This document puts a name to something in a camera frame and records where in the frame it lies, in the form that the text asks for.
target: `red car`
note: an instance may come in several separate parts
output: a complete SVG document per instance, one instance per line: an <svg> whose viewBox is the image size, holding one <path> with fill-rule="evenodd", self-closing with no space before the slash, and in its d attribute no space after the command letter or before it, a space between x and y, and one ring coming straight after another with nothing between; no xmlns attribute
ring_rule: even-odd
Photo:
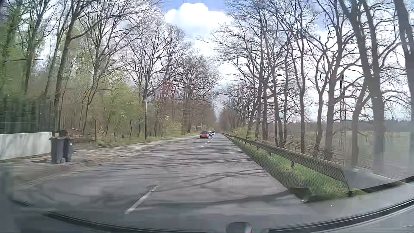
<svg viewBox="0 0 414 233"><path fill-rule="evenodd" d="M200 133L200 138L210 138L210 134L207 131Z"/></svg>

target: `concrete wall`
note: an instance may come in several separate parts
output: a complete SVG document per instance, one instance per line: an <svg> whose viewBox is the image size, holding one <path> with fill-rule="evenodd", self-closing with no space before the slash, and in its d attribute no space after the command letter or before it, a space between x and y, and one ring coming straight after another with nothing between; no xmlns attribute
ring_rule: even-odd
<svg viewBox="0 0 414 233"><path fill-rule="evenodd" d="M52 132L0 134L0 160L51 151Z"/></svg>

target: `trash bin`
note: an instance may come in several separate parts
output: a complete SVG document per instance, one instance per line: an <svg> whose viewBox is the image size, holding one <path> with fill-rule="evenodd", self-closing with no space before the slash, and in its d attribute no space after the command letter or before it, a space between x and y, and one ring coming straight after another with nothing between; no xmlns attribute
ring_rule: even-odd
<svg viewBox="0 0 414 233"><path fill-rule="evenodd" d="M63 157L63 146L66 137L51 137L49 139L52 143L51 157L52 163L64 163L65 158Z"/></svg>
<svg viewBox="0 0 414 233"><path fill-rule="evenodd" d="M73 152L72 139L66 138L65 144L63 146L63 157L66 159L66 162L70 162L72 160L72 152Z"/></svg>

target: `road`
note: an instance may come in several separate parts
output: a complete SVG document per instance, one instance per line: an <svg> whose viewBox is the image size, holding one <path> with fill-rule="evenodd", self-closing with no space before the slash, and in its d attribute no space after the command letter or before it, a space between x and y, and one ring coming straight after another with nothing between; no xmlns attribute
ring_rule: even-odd
<svg viewBox="0 0 414 233"><path fill-rule="evenodd" d="M18 200L93 222L139 228L255 232L311 211L225 136L187 138L95 162L15 190Z"/></svg>

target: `metal guardrail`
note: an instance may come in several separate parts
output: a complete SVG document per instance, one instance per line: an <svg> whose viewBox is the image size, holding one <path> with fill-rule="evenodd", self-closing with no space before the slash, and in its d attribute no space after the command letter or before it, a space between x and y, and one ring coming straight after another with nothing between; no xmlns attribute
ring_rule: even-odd
<svg viewBox="0 0 414 233"><path fill-rule="evenodd" d="M243 141L250 145L256 146L257 149L261 148L262 150L265 150L269 153L277 154L279 156L284 157L285 159L290 160L291 162L298 163L316 172L327 175L335 180L344 182L348 189L348 192L349 192L348 194L351 195L351 190L347 184L347 180L345 179L344 173L341 170L340 165L336 163L330 162L328 160L323 160L320 158L314 158L312 156L305 155L305 154L302 154L296 151L287 150L287 149L276 147L276 146L266 145L258 141L248 140L248 139L241 138L235 135L231 135L227 133L222 133L222 134L228 138L233 138L233 139Z"/></svg>

